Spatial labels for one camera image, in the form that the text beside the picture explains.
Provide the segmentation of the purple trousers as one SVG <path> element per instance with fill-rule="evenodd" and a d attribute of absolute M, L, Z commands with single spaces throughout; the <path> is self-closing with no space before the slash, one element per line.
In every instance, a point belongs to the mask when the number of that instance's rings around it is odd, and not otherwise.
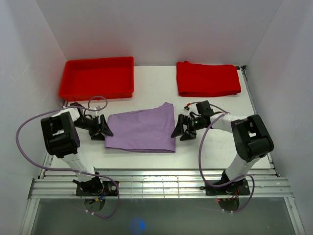
<path fill-rule="evenodd" d="M 163 105 L 146 110 L 110 115 L 108 126 L 113 136 L 105 137 L 107 149 L 131 152 L 175 153 L 176 140 L 174 106 Z"/>

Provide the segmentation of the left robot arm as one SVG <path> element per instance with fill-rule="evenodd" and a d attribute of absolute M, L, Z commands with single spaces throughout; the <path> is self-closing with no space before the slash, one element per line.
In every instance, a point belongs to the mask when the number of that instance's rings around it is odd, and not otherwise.
<path fill-rule="evenodd" d="M 73 182 L 85 193 L 100 195 L 104 184 L 95 167 L 78 152 L 80 139 L 76 129 L 87 130 L 92 140 L 104 141 L 105 136 L 113 136 L 104 115 L 85 115 L 83 106 L 74 102 L 70 108 L 41 119 L 41 127 L 48 153 L 75 170 L 78 179 Z"/>

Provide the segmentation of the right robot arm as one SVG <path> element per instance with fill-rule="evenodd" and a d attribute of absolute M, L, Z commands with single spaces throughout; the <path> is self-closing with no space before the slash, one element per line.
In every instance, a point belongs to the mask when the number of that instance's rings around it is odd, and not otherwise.
<path fill-rule="evenodd" d="M 268 153 L 273 151 L 273 140 L 259 115 L 247 117 L 233 116 L 208 101 L 194 102 L 197 113 L 180 114 L 172 138 L 180 141 L 194 140 L 198 130 L 221 130 L 232 134 L 236 156 L 230 166 L 222 172 L 221 179 L 215 183 L 205 180 L 206 195 L 250 195 L 246 180 L 250 169 Z"/>

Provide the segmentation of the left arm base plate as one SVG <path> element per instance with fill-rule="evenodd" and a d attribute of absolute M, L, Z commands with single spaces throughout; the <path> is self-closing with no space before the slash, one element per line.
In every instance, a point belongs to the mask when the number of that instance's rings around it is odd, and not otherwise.
<path fill-rule="evenodd" d="M 84 191 L 81 187 L 77 186 L 75 196 L 80 197 L 100 197 L 100 196 L 117 196 L 118 181 L 103 181 L 102 186 L 92 187 L 88 191 Z"/>

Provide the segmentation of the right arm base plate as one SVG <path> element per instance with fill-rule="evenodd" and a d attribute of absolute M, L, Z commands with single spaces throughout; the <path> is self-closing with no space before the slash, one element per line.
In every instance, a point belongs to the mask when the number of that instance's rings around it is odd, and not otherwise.
<path fill-rule="evenodd" d="M 250 195 L 250 189 L 248 186 L 248 182 L 246 179 L 236 181 L 231 183 L 230 185 L 220 187 L 220 188 L 213 188 L 209 185 L 205 185 L 205 194 L 207 196 L 248 196 Z"/>

